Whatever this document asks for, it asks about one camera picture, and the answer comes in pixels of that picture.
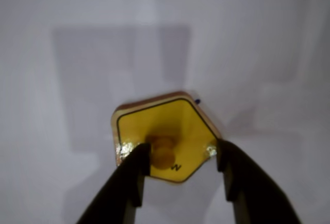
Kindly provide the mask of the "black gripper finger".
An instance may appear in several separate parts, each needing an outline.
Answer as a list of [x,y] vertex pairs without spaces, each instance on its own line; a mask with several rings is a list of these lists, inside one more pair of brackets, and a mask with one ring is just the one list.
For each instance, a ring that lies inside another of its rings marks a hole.
[[78,223],[134,223],[142,206],[144,179],[150,175],[151,146],[140,144],[96,194]]
[[282,189],[235,144],[217,140],[217,169],[223,174],[235,223],[301,222]]

